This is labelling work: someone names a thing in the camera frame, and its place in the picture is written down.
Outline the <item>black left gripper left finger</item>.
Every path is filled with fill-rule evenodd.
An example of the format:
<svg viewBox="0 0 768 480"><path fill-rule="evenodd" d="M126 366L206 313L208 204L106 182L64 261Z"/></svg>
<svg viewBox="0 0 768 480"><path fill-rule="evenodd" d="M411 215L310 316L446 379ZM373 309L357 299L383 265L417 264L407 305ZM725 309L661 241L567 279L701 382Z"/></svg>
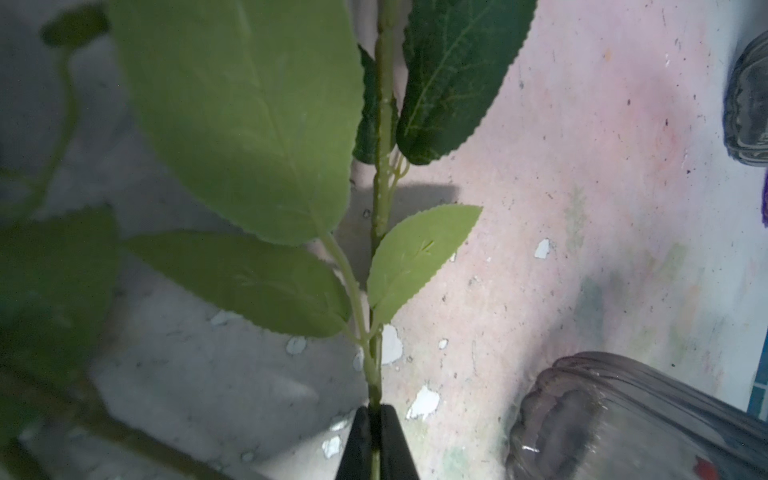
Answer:
<svg viewBox="0 0 768 480"><path fill-rule="evenodd" d="M372 446L369 409L367 406L361 406L355 412L335 479L370 480Z"/></svg>

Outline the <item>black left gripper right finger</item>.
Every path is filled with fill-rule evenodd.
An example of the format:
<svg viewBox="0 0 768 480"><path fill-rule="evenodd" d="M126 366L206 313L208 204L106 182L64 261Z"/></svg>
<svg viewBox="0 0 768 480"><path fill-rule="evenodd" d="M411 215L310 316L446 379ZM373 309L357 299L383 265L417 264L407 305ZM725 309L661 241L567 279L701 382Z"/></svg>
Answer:
<svg viewBox="0 0 768 480"><path fill-rule="evenodd" d="M420 479L397 412L388 404L380 407L379 452L382 480Z"/></svg>

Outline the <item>dark smoky glass vase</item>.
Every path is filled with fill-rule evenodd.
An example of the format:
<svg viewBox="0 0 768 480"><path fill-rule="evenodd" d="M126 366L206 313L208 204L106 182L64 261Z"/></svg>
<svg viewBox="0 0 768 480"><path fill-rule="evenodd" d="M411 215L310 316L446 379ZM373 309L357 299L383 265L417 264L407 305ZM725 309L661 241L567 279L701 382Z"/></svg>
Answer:
<svg viewBox="0 0 768 480"><path fill-rule="evenodd" d="M543 370L508 437L510 479L764 479L765 422L607 352Z"/></svg>

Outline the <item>purple blue ribbed glass vase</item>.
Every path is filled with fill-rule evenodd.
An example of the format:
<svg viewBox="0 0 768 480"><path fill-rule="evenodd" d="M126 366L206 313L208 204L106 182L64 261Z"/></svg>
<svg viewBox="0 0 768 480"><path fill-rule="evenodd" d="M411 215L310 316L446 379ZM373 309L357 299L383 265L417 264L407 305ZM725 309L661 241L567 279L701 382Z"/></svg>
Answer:
<svg viewBox="0 0 768 480"><path fill-rule="evenodd" d="M768 228L768 175L766 171L766 176L764 179L764 185L762 189L761 194L761 220L763 223L763 226L767 229Z"/></svg>

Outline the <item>pink glass vase with twine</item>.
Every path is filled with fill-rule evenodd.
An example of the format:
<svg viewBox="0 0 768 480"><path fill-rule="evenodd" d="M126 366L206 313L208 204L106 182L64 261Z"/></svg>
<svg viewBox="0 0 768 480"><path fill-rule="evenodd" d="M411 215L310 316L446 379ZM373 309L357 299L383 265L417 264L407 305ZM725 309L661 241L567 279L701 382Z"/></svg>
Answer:
<svg viewBox="0 0 768 480"><path fill-rule="evenodd" d="M723 111L724 145L730 157L767 167L767 32L754 38L728 77Z"/></svg>

